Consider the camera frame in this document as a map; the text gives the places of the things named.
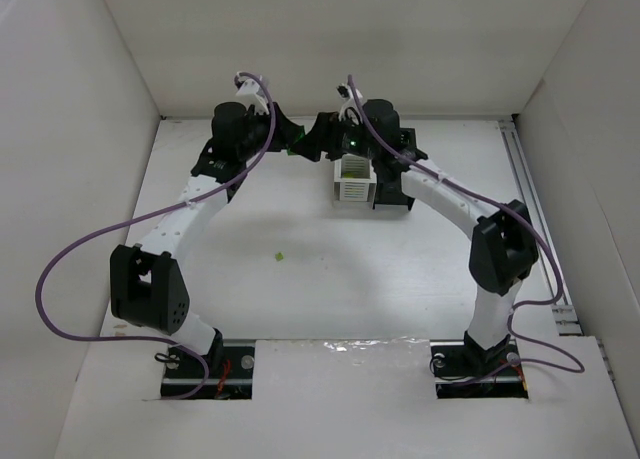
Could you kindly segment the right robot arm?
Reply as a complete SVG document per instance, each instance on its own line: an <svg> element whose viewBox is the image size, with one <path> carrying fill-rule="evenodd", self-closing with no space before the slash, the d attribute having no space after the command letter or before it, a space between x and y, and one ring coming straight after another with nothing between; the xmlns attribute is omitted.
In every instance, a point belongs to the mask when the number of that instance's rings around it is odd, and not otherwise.
<svg viewBox="0 0 640 459"><path fill-rule="evenodd" d="M320 113L311 130L294 134L287 146L313 162L364 158L376 175L375 201L406 207L420 201L459 228L470 241L468 268L477 289L458 373L485 375L506 362L515 299L539 259L524 203L482 197L446 175L383 99L362 106L349 101L338 112Z"/></svg>

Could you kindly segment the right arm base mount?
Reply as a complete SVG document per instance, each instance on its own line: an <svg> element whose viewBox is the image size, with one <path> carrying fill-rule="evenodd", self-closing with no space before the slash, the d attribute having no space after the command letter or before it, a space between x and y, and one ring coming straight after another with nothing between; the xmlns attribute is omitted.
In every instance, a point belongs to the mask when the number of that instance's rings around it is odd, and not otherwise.
<svg viewBox="0 0 640 459"><path fill-rule="evenodd" d="M508 364L508 355L518 354L514 341L488 362L473 359L463 341L431 342L430 351L438 399L529 397L522 368Z"/></svg>

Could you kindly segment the green rounded brick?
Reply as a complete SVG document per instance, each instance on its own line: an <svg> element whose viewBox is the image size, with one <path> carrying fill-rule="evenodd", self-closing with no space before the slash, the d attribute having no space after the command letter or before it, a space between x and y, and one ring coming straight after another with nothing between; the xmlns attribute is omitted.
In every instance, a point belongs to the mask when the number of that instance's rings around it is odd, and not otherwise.
<svg viewBox="0 0 640 459"><path fill-rule="evenodd" d="M297 155L297 146L304 139L304 136L305 130L302 126L297 127L295 131L289 134L286 149L288 155Z"/></svg>

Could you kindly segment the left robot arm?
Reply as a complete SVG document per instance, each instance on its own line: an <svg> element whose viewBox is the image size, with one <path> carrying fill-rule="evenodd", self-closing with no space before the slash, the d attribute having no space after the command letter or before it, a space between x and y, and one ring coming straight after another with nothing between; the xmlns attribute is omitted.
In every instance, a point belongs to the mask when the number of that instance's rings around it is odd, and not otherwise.
<svg viewBox="0 0 640 459"><path fill-rule="evenodd" d="M223 359L222 334L191 311L181 265L242 185L248 161L261 149L288 148L304 129L281 110L262 115L225 102L214 109L211 131L179 197L180 209L164 214L134 245L117 246L109 267L114 317L158 332L215 369Z"/></svg>

